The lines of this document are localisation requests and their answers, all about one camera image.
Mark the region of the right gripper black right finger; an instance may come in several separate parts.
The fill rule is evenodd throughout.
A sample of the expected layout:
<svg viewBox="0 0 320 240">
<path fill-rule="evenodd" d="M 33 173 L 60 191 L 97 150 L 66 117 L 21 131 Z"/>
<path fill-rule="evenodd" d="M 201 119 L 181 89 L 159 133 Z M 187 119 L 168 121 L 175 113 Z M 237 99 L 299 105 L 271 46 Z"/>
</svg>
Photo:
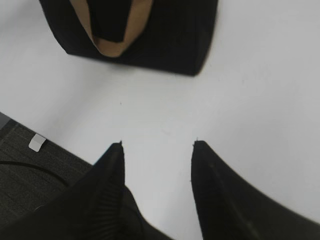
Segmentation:
<svg viewBox="0 0 320 240">
<path fill-rule="evenodd" d="M 205 240 L 318 240 L 320 225 L 249 184 L 202 140 L 193 144 L 191 184 Z"/>
</svg>

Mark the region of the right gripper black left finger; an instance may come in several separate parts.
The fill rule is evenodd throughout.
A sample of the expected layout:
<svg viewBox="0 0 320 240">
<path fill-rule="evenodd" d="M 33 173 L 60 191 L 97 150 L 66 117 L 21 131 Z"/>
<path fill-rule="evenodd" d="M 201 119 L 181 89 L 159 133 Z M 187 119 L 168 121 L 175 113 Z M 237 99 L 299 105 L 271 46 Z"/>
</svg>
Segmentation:
<svg viewBox="0 0 320 240">
<path fill-rule="evenodd" d="M 121 143 L 112 144 L 75 185 L 0 230 L 2 240 L 168 240 L 142 216 L 125 186 Z"/>
</svg>

